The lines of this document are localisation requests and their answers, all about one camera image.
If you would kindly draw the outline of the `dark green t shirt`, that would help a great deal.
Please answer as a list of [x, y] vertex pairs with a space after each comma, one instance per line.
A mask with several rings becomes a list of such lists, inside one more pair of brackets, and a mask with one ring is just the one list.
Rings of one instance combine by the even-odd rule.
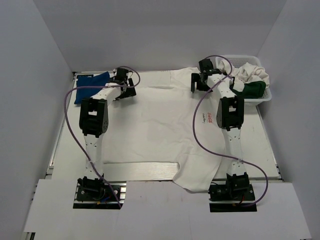
[[237, 96], [242, 96], [245, 99], [259, 99], [263, 96], [266, 86], [264, 81], [250, 83], [234, 82], [230, 86], [230, 89]]

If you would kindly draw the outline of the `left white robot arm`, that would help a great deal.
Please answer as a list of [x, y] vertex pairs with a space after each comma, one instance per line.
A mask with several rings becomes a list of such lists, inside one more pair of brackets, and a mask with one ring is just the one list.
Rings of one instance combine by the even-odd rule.
[[121, 66], [90, 78], [88, 83], [81, 76], [76, 86], [76, 104], [80, 105], [79, 128], [85, 142], [85, 176], [94, 175], [102, 181], [104, 178], [102, 143], [109, 127], [109, 106], [117, 100], [137, 95], [130, 73], [136, 71]]

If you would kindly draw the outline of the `white t shirt red logo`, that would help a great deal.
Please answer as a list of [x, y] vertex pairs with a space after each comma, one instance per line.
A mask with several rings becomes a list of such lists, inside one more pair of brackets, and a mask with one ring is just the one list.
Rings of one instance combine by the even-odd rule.
[[170, 163], [178, 166], [172, 181], [191, 192], [207, 190], [218, 171], [226, 174], [231, 159], [215, 117], [219, 97], [190, 90], [197, 67], [151, 76], [137, 96], [109, 107], [109, 128], [102, 142], [107, 180], [133, 180], [132, 166]]

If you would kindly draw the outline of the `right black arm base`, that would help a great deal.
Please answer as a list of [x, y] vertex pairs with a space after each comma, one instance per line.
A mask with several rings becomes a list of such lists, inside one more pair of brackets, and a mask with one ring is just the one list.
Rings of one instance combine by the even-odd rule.
[[208, 189], [211, 213], [250, 213], [257, 211], [256, 197], [247, 173], [226, 175], [224, 184], [213, 183]]

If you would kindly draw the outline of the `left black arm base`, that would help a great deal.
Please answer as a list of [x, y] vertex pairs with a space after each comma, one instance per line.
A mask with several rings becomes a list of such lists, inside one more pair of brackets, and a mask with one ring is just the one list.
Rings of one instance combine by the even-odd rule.
[[126, 184], [111, 184], [86, 176], [77, 180], [73, 209], [120, 210], [126, 196]]

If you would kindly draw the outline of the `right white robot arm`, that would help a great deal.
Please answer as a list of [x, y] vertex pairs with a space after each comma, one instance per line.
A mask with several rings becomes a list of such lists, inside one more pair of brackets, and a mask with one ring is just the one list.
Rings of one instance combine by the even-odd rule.
[[216, 113], [216, 123], [221, 129], [226, 154], [216, 153], [216, 156], [231, 159], [231, 163], [226, 171], [226, 195], [236, 200], [249, 188], [250, 181], [243, 163], [241, 146], [241, 128], [244, 123], [245, 101], [242, 96], [236, 95], [230, 89], [230, 74], [233, 71], [232, 64], [226, 61], [230, 70], [223, 74], [215, 68], [206, 57], [198, 62], [200, 73], [191, 74], [190, 91], [203, 91], [206, 94], [216, 92], [218, 107]]

